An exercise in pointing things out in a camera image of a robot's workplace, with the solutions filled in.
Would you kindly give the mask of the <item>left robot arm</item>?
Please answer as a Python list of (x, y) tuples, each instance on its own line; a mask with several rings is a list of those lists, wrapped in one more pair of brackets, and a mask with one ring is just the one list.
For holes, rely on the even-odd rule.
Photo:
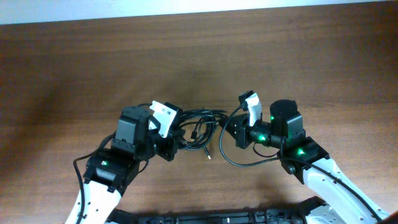
[(172, 161), (184, 132), (177, 126), (182, 109), (153, 101), (123, 108), (115, 132), (85, 156), (78, 173), (80, 191), (67, 223), (105, 223), (139, 174), (140, 163), (160, 156)]

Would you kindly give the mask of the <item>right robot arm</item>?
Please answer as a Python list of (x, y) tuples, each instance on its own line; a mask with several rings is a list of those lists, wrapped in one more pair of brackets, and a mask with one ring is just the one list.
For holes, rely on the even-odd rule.
[(221, 121), (222, 133), (229, 133), (236, 146), (251, 143), (276, 148), (276, 159), (285, 171), (318, 194), (325, 205), (305, 213), (304, 221), (318, 222), (326, 207), (344, 223), (381, 223), (389, 214), (374, 203), (344, 175), (330, 154), (306, 135), (303, 118), (294, 100), (277, 100), (270, 106), (270, 120), (263, 121), (259, 100), (240, 101), (243, 114)]

